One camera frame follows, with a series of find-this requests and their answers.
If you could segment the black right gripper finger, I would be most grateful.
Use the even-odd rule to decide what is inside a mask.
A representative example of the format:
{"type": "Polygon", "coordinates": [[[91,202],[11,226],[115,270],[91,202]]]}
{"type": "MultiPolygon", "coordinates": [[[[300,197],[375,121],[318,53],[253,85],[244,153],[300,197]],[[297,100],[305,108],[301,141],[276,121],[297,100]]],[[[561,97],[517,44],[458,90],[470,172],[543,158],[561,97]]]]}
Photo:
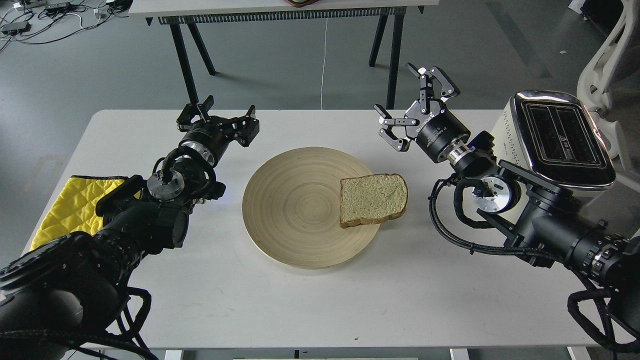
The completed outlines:
{"type": "Polygon", "coordinates": [[[374,109],[379,114],[379,123],[381,126],[377,134],[395,151],[407,152],[410,147],[410,142],[415,139],[415,137],[409,136],[408,128],[418,127],[419,120],[409,117],[394,118],[380,104],[374,104],[374,109]],[[398,137],[394,132],[394,128],[402,128],[405,130],[405,135],[398,137]]]}
{"type": "Polygon", "coordinates": [[[406,63],[406,67],[419,79],[417,103],[421,114],[431,113],[437,105],[442,108],[448,100],[461,94],[458,86],[438,66],[418,68],[413,63],[406,63]]]}

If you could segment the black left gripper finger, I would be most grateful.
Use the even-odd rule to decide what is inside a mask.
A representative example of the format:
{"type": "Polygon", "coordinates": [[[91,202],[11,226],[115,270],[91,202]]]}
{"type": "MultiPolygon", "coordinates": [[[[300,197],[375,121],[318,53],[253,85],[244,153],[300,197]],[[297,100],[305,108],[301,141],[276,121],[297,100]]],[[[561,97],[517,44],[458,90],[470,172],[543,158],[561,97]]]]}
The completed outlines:
{"type": "Polygon", "coordinates": [[[210,123],[211,117],[209,111],[214,103],[214,96],[209,95],[203,102],[186,104],[176,119],[179,132],[189,132],[193,125],[196,124],[210,123]]]}
{"type": "Polygon", "coordinates": [[[258,133],[259,120],[256,118],[256,107],[253,104],[244,115],[226,119],[223,123],[223,134],[244,148],[250,146],[258,133]]]}

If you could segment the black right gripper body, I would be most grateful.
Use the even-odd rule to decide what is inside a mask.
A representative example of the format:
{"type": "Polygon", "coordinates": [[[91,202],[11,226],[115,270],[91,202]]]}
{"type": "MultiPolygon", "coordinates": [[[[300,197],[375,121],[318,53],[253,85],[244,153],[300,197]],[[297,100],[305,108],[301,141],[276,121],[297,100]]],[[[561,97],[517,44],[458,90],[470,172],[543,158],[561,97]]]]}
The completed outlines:
{"type": "Polygon", "coordinates": [[[415,100],[405,112],[406,137],[434,162],[445,161],[455,142],[467,142],[471,131],[439,99],[415,100]]]}

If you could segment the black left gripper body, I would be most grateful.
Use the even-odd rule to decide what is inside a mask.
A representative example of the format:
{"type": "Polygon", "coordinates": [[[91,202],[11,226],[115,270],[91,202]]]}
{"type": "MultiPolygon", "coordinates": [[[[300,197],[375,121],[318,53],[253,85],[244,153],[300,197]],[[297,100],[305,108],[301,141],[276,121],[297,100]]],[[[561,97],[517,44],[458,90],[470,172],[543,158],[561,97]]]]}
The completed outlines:
{"type": "Polygon", "coordinates": [[[233,118],[213,117],[212,121],[195,123],[179,143],[195,150],[210,166],[217,166],[234,139],[233,118]]]}

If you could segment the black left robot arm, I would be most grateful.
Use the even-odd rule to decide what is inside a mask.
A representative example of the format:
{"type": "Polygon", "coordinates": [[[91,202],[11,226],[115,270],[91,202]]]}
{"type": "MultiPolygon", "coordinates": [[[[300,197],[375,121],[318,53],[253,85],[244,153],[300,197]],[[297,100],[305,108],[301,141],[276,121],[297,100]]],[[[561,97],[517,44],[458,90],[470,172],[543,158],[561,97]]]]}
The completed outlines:
{"type": "Polygon", "coordinates": [[[152,297],[130,277],[146,256],[183,246],[195,205],[226,191],[214,169],[229,144],[247,147],[259,133],[254,105],[225,118],[209,114],[213,103],[187,104],[176,120],[184,137],[151,176],[126,178],[98,201],[95,234],[70,231],[1,270],[3,360],[106,358],[85,344],[156,358],[140,335],[152,297]]]}

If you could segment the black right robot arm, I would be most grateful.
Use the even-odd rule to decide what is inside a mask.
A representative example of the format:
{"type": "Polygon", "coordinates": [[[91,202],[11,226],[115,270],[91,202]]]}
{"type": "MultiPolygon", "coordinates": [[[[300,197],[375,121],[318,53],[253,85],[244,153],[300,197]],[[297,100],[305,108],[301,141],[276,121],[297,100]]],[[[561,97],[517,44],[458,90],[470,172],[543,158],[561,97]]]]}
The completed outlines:
{"type": "Polygon", "coordinates": [[[585,287],[567,297],[574,321],[614,359],[638,353],[639,237],[580,214],[587,196],[616,178],[585,105],[565,92],[522,90],[493,132],[471,137],[446,105],[460,94],[448,75],[437,66],[406,67],[419,79],[419,96],[400,118],[375,105],[379,135],[398,152],[414,142],[432,162],[452,167],[428,198],[438,233],[471,254],[562,264],[585,287]]]}

